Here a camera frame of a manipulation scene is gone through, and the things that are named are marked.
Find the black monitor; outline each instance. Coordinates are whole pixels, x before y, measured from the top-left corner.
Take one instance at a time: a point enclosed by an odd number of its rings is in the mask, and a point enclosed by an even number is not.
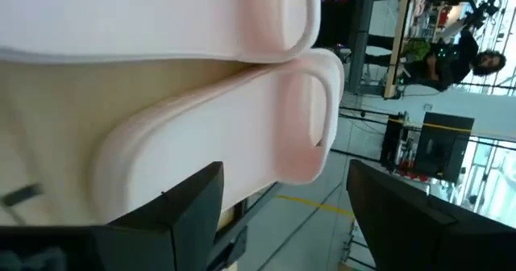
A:
[[[412,169],[456,183],[474,123],[471,118],[426,113]]]

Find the dark hair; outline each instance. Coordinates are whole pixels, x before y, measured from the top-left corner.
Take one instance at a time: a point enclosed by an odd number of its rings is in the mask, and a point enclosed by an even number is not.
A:
[[[478,64],[481,62],[483,56],[489,56],[489,57],[497,56],[500,59],[500,62],[497,65],[491,66],[488,68],[480,67],[480,66],[478,66]],[[501,69],[503,69],[504,66],[506,66],[506,62],[507,62],[506,56],[504,56],[503,54],[501,54],[498,51],[486,50],[484,52],[480,52],[476,55],[476,62],[473,63],[474,64],[473,74],[476,76],[487,76],[487,75],[490,75],[491,73],[497,73]]]

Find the green object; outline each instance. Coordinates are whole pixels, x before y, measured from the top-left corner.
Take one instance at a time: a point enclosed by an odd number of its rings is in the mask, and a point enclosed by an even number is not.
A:
[[[405,56],[411,55],[413,61],[421,61],[425,58],[428,52],[430,52],[431,46],[424,39],[414,38],[409,40],[405,45],[404,54]]]

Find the floor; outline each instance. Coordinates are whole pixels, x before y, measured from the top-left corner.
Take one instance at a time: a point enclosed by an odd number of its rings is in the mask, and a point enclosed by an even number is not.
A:
[[[397,0],[376,2],[370,34],[393,35]],[[369,54],[386,54],[368,48]],[[371,78],[385,70],[370,68]],[[343,105],[360,106],[360,99],[345,95]],[[361,155],[379,156],[381,135],[341,118],[333,148]],[[350,211],[345,188],[348,158],[330,153],[321,176],[307,186],[284,186],[280,194],[304,198]],[[352,218],[300,202],[274,198],[249,224],[248,250],[239,261],[241,271],[337,270],[341,247]]]

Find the man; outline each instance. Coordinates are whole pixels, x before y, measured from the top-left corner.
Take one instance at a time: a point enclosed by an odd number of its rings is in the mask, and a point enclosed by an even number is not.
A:
[[[452,45],[458,52],[456,60],[451,61],[449,69],[451,81],[445,79],[439,70],[435,52],[438,44],[431,44],[430,52],[421,61],[415,61],[405,65],[411,78],[409,84],[423,84],[444,91],[451,83],[458,84],[469,74],[470,71],[477,76],[487,76],[500,71],[506,65],[506,57],[500,52],[486,50],[478,52],[478,44],[468,30],[463,30],[458,44]],[[369,35],[368,46],[376,46],[392,50],[394,38]],[[365,64],[389,66],[390,54],[384,56],[365,55]]]

